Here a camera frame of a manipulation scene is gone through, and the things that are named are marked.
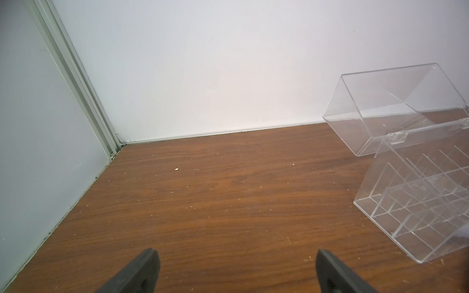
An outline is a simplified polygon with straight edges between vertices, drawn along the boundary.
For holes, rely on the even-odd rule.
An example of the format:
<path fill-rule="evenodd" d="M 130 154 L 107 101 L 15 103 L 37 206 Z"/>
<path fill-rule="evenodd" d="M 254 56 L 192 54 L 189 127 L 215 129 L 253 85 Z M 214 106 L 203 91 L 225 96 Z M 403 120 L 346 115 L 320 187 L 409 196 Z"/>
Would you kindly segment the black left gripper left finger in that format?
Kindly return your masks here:
<path fill-rule="evenodd" d="M 116 273 L 96 293 L 153 293 L 161 262 L 154 249 L 146 249 Z"/>

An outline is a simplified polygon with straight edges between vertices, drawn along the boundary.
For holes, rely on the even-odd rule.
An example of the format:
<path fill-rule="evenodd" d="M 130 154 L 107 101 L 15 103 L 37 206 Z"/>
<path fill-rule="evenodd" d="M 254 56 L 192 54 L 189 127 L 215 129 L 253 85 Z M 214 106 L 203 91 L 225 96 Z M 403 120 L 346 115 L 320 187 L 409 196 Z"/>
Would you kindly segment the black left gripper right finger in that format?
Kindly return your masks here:
<path fill-rule="evenodd" d="M 325 249 L 317 252 L 316 275 L 322 293 L 377 293 L 350 267 Z"/>

